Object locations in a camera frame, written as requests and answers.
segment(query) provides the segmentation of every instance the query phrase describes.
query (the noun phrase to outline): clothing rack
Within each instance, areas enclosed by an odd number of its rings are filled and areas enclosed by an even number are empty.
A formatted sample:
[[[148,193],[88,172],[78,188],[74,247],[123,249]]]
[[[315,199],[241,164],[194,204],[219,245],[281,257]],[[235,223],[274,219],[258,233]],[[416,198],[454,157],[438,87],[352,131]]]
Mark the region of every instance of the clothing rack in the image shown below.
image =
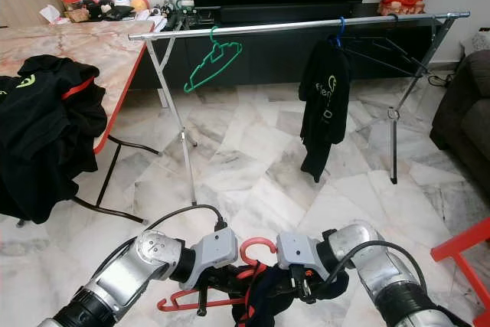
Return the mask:
[[[432,20],[432,44],[429,50],[426,52],[425,56],[420,62],[420,66],[417,68],[415,77],[411,80],[408,87],[405,89],[400,102],[396,106],[390,106],[387,110],[388,118],[390,119],[390,152],[391,152],[391,170],[390,170],[390,180],[393,184],[397,183],[397,122],[400,118],[400,109],[410,95],[410,92],[417,84],[417,81],[423,76],[426,71],[427,66],[436,53],[438,47],[444,40],[448,31],[452,27],[454,21],[458,18],[467,18],[470,16],[469,11],[464,12],[447,12],[441,14],[420,14],[420,15],[388,15],[388,16],[377,16],[377,17],[363,17],[363,18],[347,18],[344,21],[340,19],[325,20],[325,21],[307,21],[307,22],[292,22],[292,23],[279,23],[272,25],[255,25],[255,26],[242,26],[242,27],[227,27],[218,28],[213,31],[213,36],[225,36],[231,34],[259,34],[266,32],[277,32],[277,31],[292,31],[292,30],[302,30],[308,28],[321,28],[321,27],[334,27],[341,26],[344,22],[345,26],[351,25],[372,25],[380,23],[392,23],[404,22],[404,21],[422,21],[422,20]],[[437,31],[436,20],[445,20],[441,28]],[[191,203],[197,204],[195,191],[194,191],[194,179],[192,177],[191,160],[189,158],[189,151],[187,147],[187,140],[196,146],[197,143],[186,133],[185,127],[182,124],[181,117],[178,115],[177,108],[175,107],[172,95],[170,94],[170,89],[168,88],[167,81],[163,75],[163,69],[170,58],[172,49],[174,47],[175,39],[177,38],[200,38],[209,37],[210,30],[208,29],[198,29],[198,30],[188,30],[179,31],[182,23],[179,23],[175,31],[161,32],[161,33],[147,33],[147,34],[131,34],[129,35],[129,40],[131,41],[144,41],[148,49],[150,58],[152,59],[153,66],[157,73],[160,84],[162,85],[163,93],[167,100],[168,106],[175,118],[175,122],[180,130],[180,137],[182,143],[182,151],[185,159],[185,166],[188,173],[189,188],[191,192]],[[158,61],[158,57],[155,53],[155,48],[153,41],[169,39],[165,55],[162,62]]]

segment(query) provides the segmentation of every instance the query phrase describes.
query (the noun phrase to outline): marble floor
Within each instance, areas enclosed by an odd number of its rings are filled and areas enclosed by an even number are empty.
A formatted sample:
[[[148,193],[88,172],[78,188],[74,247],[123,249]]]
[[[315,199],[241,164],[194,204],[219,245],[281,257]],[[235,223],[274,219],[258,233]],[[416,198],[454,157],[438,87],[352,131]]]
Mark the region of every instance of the marble floor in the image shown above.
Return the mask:
[[[348,133],[332,146],[321,181],[299,167],[305,148],[298,137],[304,103],[297,85],[202,88],[175,91],[174,98],[193,137],[191,149],[198,202],[217,206],[239,241],[274,240],[280,231],[311,237],[354,221],[373,224],[387,240],[409,250],[420,263],[430,296],[471,322],[483,308],[451,260],[435,263],[430,248],[484,217],[490,204],[457,159],[429,139],[430,122],[444,89],[421,80],[402,109],[399,124],[399,184],[387,170],[387,104],[400,98],[407,80],[354,82],[348,107]],[[168,110],[155,91],[130,92],[113,135],[163,150],[162,156],[123,148],[103,205],[155,220],[189,204],[188,186]],[[97,156],[100,170],[77,178],[79,195],[94,200],[115,146]],[[195,244],[212,231],[214,218],[191,211],[160,230]],[[70,201],[57,204],[42,225],[15,227],[0,215],[0,325],[34,326],[66,305],[105,256],[143,227],[119,217],[88,211]],[[274,257],[251,249],[267,263]],[[490,286],[490,252],[484,244],[467,252]],[[385,325],[352,271],[347,292],[336,300],[293,306],[276,318],[278,326],[351,327]],[[233,325],[228,307],[163,313],[156,303],[176,291],[171,281],[152,282],[121,321],[122,327]]]

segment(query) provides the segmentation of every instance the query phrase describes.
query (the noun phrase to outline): metal table leg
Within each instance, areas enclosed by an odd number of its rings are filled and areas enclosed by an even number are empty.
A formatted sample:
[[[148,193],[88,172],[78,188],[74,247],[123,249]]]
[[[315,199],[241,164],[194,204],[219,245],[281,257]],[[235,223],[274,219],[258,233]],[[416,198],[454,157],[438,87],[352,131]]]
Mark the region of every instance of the metal table leg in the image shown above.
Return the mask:
[[[109,185],[109,180],[113,174],[114,167],[116,166],[117,158],[119,157],[119,153],[121,152],[121,147],[126,146],[126,147],[133,147],[134,149],[144,149],[145,151],[154,153],[155,155],[161,155],[159,151],[156,149],[152,149],[151,147],[144,146],[144,145],[138,145],[135,143],[130,143],[130,142],[124,142],[120,139],[114,138],[112,136],[109,136],[109,140],[113,141],[114,143],[117,144],[116,152],[114,152],[113,160],[110,163],[109,171],[107,172],[106,178],[104,179],[104,183],[102,184],[102,188],[100,189],[99,196],[97,197],[96,204],[90,204],[87,201],[84,201],[81,198],[78,197],[73,197],[73,201],[78,203],[81,206],[84,206],[85,208],[88,208],[92,211],[97,211],[101,212],[103,214],[111,214],[114,216],[120,216],[127,218],[129,220],[133,220],[136,222],[139,222],[140,224],[147,224],[148,221],[144,220],[140,217],[136,217],[132,214],[127,214],[126,212],[121,212],[121,211],[115,211],[115,210],[110,210],[109,208],[101,208],[100,204],[102,203],[102,200],[104,198],[104,195],[106,193],[107,185]]]

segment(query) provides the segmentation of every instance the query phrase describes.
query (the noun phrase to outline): black shirt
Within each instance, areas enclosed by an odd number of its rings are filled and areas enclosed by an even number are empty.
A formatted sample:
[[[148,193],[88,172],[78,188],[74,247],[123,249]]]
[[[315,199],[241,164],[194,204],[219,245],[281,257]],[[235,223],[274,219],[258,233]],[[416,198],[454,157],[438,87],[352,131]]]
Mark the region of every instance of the black shirt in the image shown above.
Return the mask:
[[[308,151],[301,170],[312,174],[317,183],[330,146],[345,136],[350,81],[344,52],[329,41],[317,43],[299,85],[299,99],[306,101],[301,138]]]
[[[30,57],[20,77],[0,77],[0,213],[47,220],[97,169],[93,139],[106,128],[99,70],[68,58]]]

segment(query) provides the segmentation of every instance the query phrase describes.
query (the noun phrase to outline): marble table top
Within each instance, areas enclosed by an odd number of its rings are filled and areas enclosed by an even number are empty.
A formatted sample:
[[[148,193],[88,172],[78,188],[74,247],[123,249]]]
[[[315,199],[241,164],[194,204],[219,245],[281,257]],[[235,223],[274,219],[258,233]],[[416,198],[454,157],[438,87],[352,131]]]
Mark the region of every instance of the marble table top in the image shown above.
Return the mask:
[[[108,122],[93,142],[94,152],[99,153],[144,51],[144,42],[130,41],[128,34],[149,32],[152,25],[151,21],[123,21],[0,29],[0,75],[17,76],[24,60],[40,54],[69,57],[99,68],[95,83],[106,89],[102,106]]]

